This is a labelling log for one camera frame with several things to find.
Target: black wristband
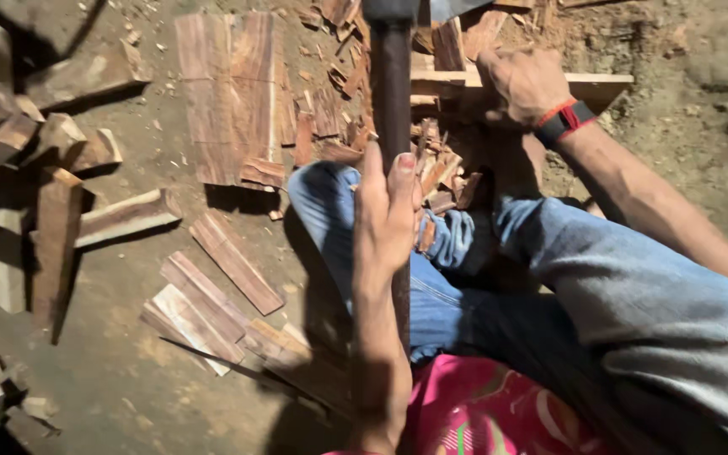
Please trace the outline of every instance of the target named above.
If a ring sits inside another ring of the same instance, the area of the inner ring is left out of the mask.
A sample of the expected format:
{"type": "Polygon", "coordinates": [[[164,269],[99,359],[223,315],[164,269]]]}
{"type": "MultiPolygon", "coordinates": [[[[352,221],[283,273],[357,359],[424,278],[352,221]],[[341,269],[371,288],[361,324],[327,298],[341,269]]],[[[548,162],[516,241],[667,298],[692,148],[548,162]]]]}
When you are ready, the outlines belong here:
{"type": "Polygon", "coordinates": [[[552,150],[564,135],[594,119],[594,112],[586,106],[586,103],[578,101],[561,109],[558,114],[546,120],[540,128],[535,130],[535,136],[544,147],[552,150]]]}

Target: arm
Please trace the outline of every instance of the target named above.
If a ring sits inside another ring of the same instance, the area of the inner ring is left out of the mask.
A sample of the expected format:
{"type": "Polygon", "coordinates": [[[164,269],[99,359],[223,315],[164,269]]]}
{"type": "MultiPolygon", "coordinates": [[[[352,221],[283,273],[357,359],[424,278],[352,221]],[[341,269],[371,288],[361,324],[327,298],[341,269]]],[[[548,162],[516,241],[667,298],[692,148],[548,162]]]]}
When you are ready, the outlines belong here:
{"type": "Polygon", "coordinates": [[[376,142],[367,145],[353,225],[354,450],[394,453],[412,392],[409,361],[398,336],[392,275],[409,260],[417,231],[419,185],[414,156],[396,158],[383,175],[376,142]]]}
{"type": "MultiPolygon", "coordinates": [[[[494,118],[532,128],[571,98],[557,51],[485,51],[478,59],[485,87],[501,96],[494,118]]],[[[628,224],[728,278],[728,241],[712,222],[630,151],[590,124],[567,135],[559,152],[609,219],[628,224]]]]}

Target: pink fabric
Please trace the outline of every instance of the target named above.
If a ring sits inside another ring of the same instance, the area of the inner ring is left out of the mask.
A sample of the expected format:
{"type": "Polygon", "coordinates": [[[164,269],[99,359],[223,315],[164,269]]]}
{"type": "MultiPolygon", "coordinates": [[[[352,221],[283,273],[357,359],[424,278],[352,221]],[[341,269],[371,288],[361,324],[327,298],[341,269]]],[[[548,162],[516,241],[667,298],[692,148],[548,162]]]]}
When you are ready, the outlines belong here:
{"type": "Polygon", "coordinates": [[[481,357],[438,356],[416,374],[404,437],[419,455],[610,453],[552,392],[481,357]]]}

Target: dirt floor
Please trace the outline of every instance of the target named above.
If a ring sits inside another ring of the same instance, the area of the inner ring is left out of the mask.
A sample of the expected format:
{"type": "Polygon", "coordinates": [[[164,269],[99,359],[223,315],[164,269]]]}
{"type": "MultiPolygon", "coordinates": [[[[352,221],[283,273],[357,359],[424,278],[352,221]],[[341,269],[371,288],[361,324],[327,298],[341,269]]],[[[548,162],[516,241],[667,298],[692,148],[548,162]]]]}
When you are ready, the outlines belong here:
{"type": "MultiPolygon", "coordinates": [[[[76,3],[54,5],[58,27],[66,26],[65,18],[83,14],[76,3]]],[[[77,51],[93,53],[124,38],[130,22],[142,32],[138,48],[155,70],[155,81],[142,94],[74,112],[82,127],[112,129],[127,150],[113,174],[86,180],[95,207],[167,187],[184,221],[153,236],[85,251],[59,346],[47,346],[32,333],[28,314],[0,311],[0,353],[24,365],[37,396],[60,406],[54,422],[63,430],[57,439],[62,452],[308,454],[345,442],[349,426],[344,420],[320,423],[308,409],[246,377],[215,377],[137,320],[142,303],[166,284],[158,273],[162,260],[179,250],[247,315],[258,315],[187,232],[207,206],[215,206],[257,246],[261,272],[287,299],[282,311],[265,318],[268,323],[279,328],[287,321],[307,322],[315,332],[345,339],[339,298],[294,213],[286,212],[281,221],[266,215],[287,206],[285,192],[205,189],[197,182],[178,76],[176,16],[202,9],[242,13],[283,7],[294,91],[330,87],[324,76],[329,61],[347,72],[350,62],[332,56],[335,37],[300,25],[294,6],[285,0],[115,1],[104,5],[77,51]],[[325,62],[299,56],[299,46],[313,50],[316,43],[325,62]],[[299,70],[314,79],[304,81],[299,70]]],[[[509,19],[501,38],[505,46],[559,48],[572,72],[635,75],[631,93],[604,114],[602,123],[728,235],[728,0],[643,0],[561,10],[542,31],[525,30],[509,19]]],[[[352,102],[344,110],[352,115],[357,107],[352,102]]],[[[544,170],[543,191],[587,196],[554,154],[544,170]]],[[[252,354],[244,360],[250,367],[256,362],[252,354]]]]}

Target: blue jeans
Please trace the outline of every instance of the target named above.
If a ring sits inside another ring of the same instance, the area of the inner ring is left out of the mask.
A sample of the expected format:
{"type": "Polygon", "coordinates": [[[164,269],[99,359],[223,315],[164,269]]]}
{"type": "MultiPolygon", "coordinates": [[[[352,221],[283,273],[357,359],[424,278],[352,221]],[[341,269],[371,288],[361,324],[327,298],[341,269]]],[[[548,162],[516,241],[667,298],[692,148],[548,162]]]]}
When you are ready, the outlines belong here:
{"type": "MultiPolygon", "coordinates": [[[[288,188],[348,308],[359,178],[318,162],[288,188]]],[[[623,452],[728,453],[728,278],[554,198],[503,198],[490,225],[457,211],[432,220],[434,246],[410,256],[413,361],[450,351],[505,362],[623,452]],[[554,295],[451,286],[439,269],[466,268],[491,236],[554,295]]]]}

